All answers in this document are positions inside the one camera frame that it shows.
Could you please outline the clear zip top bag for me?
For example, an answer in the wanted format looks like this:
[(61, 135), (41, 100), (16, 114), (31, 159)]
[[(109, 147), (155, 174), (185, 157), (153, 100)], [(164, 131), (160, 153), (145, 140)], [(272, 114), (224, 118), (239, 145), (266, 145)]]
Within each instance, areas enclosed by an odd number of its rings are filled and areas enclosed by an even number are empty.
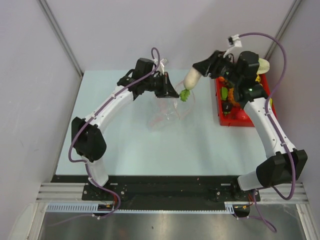
[(149, 102), (151, 108), (147, 126), (151, 131), (158, 131), (175, 122), (182, 121), (195, 107), (196, 98), (192, 90), (185, 101), (178, 98), (153, 97)]

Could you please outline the green starfruit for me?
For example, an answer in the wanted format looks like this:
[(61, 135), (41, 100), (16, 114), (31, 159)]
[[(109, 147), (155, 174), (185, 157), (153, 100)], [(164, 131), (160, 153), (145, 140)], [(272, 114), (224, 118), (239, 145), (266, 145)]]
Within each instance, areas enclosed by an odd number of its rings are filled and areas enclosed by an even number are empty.
[(226, 101), (228, 99), (229, 90), (227, 87), (221, 87), (220, 88), (220, 99), (222, 101)]

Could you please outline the toy pineapple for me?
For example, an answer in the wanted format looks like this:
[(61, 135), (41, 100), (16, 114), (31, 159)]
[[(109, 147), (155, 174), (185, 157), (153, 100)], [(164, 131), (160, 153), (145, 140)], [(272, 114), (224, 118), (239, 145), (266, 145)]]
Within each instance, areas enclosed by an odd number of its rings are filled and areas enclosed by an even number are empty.
[(234, 107), (236, 108), (240, 108), (240, 104), (238, 102), (235, 101), (235, 98), (234, 98), (234, 88), (228, 88), (228, 93), (227, 93), (227, 101), (229, 103), (231, 103)]

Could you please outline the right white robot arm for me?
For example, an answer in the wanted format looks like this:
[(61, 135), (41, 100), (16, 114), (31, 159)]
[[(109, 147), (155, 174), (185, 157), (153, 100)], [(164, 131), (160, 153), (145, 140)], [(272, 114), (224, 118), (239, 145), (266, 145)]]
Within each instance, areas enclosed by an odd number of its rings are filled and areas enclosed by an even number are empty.
[(275, 117), (269, 95), (256, 81), (260, 66), (258, 54), (243, 51), (237, 62), (216, 50), (210, 57), (192, 65), (197, 75), (216, 79), (223, 77), (233, 87), (233, 97), (253, 123), (262, 141), (266, 160), (250, 173), (240, 175), (230, 188), (231, 196), (242, 201), (249, 190), (295, 184), (308, 159), (305, 150), (298, 150), (288, 139)]

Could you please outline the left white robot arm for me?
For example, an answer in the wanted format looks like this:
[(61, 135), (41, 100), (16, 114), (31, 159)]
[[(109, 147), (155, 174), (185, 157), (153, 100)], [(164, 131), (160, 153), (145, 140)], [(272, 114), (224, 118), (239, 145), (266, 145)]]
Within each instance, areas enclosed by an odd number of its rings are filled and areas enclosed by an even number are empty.
[(81, 156), (88, 180), (94, 186), (93, 194), (100, 200), (110, 196), (111, 188), (106, 184), (109, 175), (103, 163), (107, 144), (103, 133), (124, 107), (144, 92), (152, 92), (159, 99), (178, 98), (168, 72), (167, 59), (139, 58), (135, 68), (129, 70), (116, 84), (112, 94), (85, 118), (75, 117), (71, 122), (71, 149)]

